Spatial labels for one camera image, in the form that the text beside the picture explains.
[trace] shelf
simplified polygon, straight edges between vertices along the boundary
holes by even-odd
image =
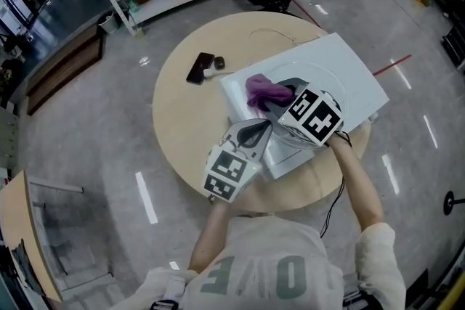
[[[139,11],[130,13],[136,23],[141,23],[167,10],[189,3],[190,1],[192,0],[149,0],[147,3],[140,6]]]

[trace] red line on floor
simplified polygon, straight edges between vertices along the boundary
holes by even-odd
[[[385,68],[382,68],[382,69],[376,71],[375,73],[373,73],[373,76],[377,76],[377,75],[383,73],[384,71],[386,71],[386,70],[388,70],[388,69],[390,69],[390,68],[393,68],[393,67],[394,67],[395,65],[397,65],[398,63],[404,62],[405,60],[408,60],[410,57],[412,57],[412,55],[411,55],[411,54],[408,54],[408,55],[405,56],[404,58],[401,58],[400,60],[398,60],[398,61],[396,61],[396,62],[394,62],[394,63],[392,63],[392,64],[386,66]]]
[[[297,6],[300,8],[301,11],[303,11],[303,13],[305,13],[305,14],[307,15],[307,17],[308,17],[309,19],[312,20],[312,22],[313,22],[314,24],[316,24],[316,26],[318,26],[319,28],[321,28],[321,26],[318,25],[318,22],[316,22],[316,21],[313,19],[313,17],[310,16],[310,15],[308,14],[308,12],[302,7],[302,5],[300,5],[299,3],[297,3],[297,0],[292,0],[292,1],[295,3],[295,5],[297,5]]]

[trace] gray floor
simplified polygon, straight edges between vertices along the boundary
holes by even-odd
[[[465,208],[457,206],[447,217],[442,213],[448,190],[465,196],[465,85],[440,46],[449,21],[435,7],[414,0],[298,2],[323,29],[339,33],[373,72],[413,55],[378,77],[390,102],[373,125],[363,164],[397,233],[395,252],[406,284],[426,268],[434,282],[465,238]],[[86,189],[83,195],[37,193],[47,204],[44,224],[51,244],[89,252],[77,258],[71,248],[62,250],[66,269],[85,272],[83,260],[88,266],[96,261],[101,272],[110,268],[121,292],[130,295],[149,269],[171,261],[187,266],[209,204],[177,177],[161,153],[152,125],[154,85],[185,36],[218,17],[252,9],[246,0],[200,0],[149,23],[144,38],[132,38],[122,28],[107,37],[102,61],[34,116],[22,115],[21,166],[34,176]],[[306,17],[295,5],[290,10]],[[140,65],[141,57],[150,63]],[[147,184],[157,224],[147,219],[137,172]],[[334,196],[280,215],[319,229]],[[358,233],[344,193],[323,241],[345,273],[355,269]],[[74,302],[69,308],[83,306]]]

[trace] small object on table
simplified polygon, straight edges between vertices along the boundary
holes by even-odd
[[[227,74],[232,74],[233,72],[230,71],[214,71],[212,69],[205,69],[203,71],[203,76],[205,79],[213,78],[214,76],[218,75],[227,75]]]
[[[301,141],[321,147],[342,121],[342,112],[331,95],[309,84],[278,123]]]
[[[217,70],[223,70],[226,66],[225,59],[221,56],[216,56],[213,60],[213,64]]]
[[[194,65],[190,69],[189,74],[187,75],[186,81],[193,84],[202,84],[205,78],[203,71],[209,69],[213,63],[214,55],[210,53],[199,53],[197,59],[194,62]]]
[[[229,203],[260,173],[260,159],[270,140],[273,126],[267,119],[234,123],[209,153],[203,188]]]
[[[247,105],[256,107],[261,111],[270,111],[266,106],[267,102],[274,102],[280,106],[287,106],[294,100],[294,93],[291,89],[274,84],[263,74],[251,76],[246,81]]]

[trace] round wooden table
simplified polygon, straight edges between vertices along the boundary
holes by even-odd
[[[200,52],[223,56],[225,71],[237,71],[326,32],[297,17],[247,12],[207,23],[185,38],[161,69],[153,94],[153,125],[158,143],[174,170],[191,187],[202,188],[206,159],[230,127],[220,76],[202,85],[187,83]],[[355,152],[365,151],[371,126],[351,133]],[[322,199],[341,184],[341,171],[331,149],[275,181],[258,176],[234,202],[246,211],[276,212],[301,208]]]

